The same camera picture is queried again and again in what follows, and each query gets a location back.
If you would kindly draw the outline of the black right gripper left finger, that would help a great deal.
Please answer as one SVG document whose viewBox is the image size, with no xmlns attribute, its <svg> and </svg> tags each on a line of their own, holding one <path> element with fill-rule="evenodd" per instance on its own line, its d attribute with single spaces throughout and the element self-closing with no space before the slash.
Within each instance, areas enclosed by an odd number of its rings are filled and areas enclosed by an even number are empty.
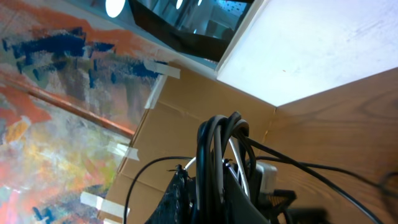
<svg viewBox="0 0 398 224">
<path fill-rule="evenodd" d="M 190 199 L 187 171 L 177 166 L 158 206 L 146 224 L 185 224 L 190 221 Z"/>
</svg>

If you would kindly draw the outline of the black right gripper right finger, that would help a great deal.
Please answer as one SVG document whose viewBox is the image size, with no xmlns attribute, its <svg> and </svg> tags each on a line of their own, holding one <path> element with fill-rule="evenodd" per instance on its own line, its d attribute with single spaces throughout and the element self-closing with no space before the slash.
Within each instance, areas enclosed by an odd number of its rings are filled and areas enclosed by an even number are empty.
<svg viewBox="0 0 398 224">
<path fill-rule="evenodd" d="M 225 223 L 270 224 L 251 203 L 229 168 L 224 169 Z"/>
</svg>

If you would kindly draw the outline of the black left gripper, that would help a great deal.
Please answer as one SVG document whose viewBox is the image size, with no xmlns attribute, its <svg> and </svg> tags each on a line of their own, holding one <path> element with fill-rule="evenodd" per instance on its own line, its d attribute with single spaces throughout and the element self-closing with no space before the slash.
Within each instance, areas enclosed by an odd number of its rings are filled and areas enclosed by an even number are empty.
<svg viewBox="0 0 398 224">
<path fill-rule="evenodd" d="M 261 193 L 261 213 L 270 223 L 280 223 L 283 215 L 287 224 L 328 224 L 324 208 L 289 208 L 297 196 L 293 190 L 274 190 Z"/>
</svg>

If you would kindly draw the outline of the cardboard side panel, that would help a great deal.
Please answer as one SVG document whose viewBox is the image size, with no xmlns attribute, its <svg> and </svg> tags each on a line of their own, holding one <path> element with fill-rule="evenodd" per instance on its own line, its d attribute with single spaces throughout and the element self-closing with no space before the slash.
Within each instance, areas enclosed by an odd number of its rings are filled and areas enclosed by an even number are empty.
<svg viewBox="0 0 398 224">
<path fill-rule="evenodd" d="M 181 65 L 179 78 L 168 77 L 154 108 L 147 110 L 127 147 L 104 207 L 102 220 L 121 223 L 129 206 L 128 223 L 145 223 L 159 204 L 176 165 L 195 157 L 197 131 L 214 115 L 241 113 L 249 123 L 249 136 L 264 141 L 275 107 L 257 98 L 210 80 Z"/>
</svg>

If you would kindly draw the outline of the colourful abstract painting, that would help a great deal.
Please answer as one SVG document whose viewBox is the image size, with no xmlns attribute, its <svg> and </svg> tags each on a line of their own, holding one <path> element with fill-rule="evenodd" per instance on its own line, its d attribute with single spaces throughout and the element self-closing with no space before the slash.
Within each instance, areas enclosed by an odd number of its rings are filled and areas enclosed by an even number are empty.
<svg viewBox="0 0 398 224">
<path fill-rule="evenodd" d="M 63 1 L 1 2 L 1 222 L 97 223 L 163 47 Z"/>
</svg>

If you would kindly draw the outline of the dark window pane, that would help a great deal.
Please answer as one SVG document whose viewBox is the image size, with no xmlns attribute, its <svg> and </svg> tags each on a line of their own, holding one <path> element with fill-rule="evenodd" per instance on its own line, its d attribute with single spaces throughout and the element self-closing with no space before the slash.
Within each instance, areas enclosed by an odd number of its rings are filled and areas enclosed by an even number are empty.
<svg viewBox="0 0 398 224">
<path fill-rule="evenodd" d="M 256 0 L 70 0 L 214 70 L 264 5 Z"/>
</svg>

